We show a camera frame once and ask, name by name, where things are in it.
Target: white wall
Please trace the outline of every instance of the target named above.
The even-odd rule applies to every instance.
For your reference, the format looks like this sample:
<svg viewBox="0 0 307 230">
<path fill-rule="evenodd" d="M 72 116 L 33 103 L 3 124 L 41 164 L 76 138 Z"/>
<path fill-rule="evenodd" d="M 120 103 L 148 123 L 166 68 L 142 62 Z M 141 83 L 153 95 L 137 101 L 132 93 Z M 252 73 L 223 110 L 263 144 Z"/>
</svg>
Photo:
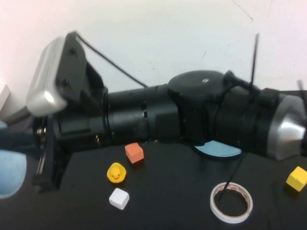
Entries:
<svg viewBox="0 0 307 230">
<path fill-rule="evenodd" d="M 305 79 L 307 87 L 307 1 L 235 2 L 0 0 L 0 81 L 11 91 L 0 116 L 25 105 L 44 46 L 75 29 L 149 85 L 195 69 L 231 69 L 247 80 L 259 32 L 255 83 L 295 90 Z M 91 52 L 87 57 L 111 92 L 139 87 Z"/>
</svg>

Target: orange cube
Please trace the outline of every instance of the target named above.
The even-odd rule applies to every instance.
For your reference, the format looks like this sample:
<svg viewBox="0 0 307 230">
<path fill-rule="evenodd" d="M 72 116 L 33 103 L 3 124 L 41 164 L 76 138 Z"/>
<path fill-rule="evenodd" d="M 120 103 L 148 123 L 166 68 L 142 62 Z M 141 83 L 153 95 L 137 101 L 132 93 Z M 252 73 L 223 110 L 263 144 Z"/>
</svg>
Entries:
<svg viewBox="0 0 307 230">
<path fill-rule="evenodd" d="M 138 143 L 132 143 L 125 146 L 126 155 L 131 161 L 131 163 L 135 163 L 144 159 L 143 149 L 139 146 Z"/>
</svg>

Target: blue disc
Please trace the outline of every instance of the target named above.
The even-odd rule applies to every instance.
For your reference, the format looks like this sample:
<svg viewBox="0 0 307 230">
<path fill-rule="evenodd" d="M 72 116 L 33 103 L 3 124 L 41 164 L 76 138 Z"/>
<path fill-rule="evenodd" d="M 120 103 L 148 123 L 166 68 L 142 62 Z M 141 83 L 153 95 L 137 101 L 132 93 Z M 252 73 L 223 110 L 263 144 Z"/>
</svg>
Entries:
<svg viewBox="0 0 307 230">
<path fill-rule="evenodd" d="M 240 149 L 214 140 L 207 142 L 203 146 L 195 146 L 195 148 L 213 157 L 233 157 L 242 152 Z"/>
</svg>

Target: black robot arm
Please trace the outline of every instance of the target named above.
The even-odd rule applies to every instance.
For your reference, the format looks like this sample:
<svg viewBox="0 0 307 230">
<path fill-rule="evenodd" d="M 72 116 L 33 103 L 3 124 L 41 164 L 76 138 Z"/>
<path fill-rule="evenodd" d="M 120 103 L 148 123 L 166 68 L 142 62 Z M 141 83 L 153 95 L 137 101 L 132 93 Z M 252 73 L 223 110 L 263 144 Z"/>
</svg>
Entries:
<svg viewBox="0 0 307 230">
<path fill-rule="evenodd" d="M 108 93 L 69 34 L 56 73 L 65 108 L 6 131 L 26 132 L 27 146 L 36 149 L 36 158 L 41 153 L 33 177 L 40 192 L 59 188 L 74 152 L 111 145 L 159 140 L 197 146 L 216 140 L 275 160 L 301 153 L 306 125 L 301 98 L 260 90 L 230 71 L 192 71 L 165 85 Z M 54 101 L 51 106 L 59 108 Z"/>
</svg>

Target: yellow cube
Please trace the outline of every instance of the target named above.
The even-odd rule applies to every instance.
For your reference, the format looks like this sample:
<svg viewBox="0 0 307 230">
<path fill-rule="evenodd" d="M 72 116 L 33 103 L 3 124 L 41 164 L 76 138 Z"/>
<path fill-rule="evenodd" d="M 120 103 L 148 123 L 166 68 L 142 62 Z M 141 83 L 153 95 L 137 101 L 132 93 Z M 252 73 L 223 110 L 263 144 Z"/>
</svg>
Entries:
<svg viewBox="0 0 307 230">
<path fill-rule="evenodd" d="M 289 175 L 286 183 L 297 191 L 301 191 L 307 184 L 307 172 L 301 167 L 297 166 L 296 169 Z"/>
</svg>

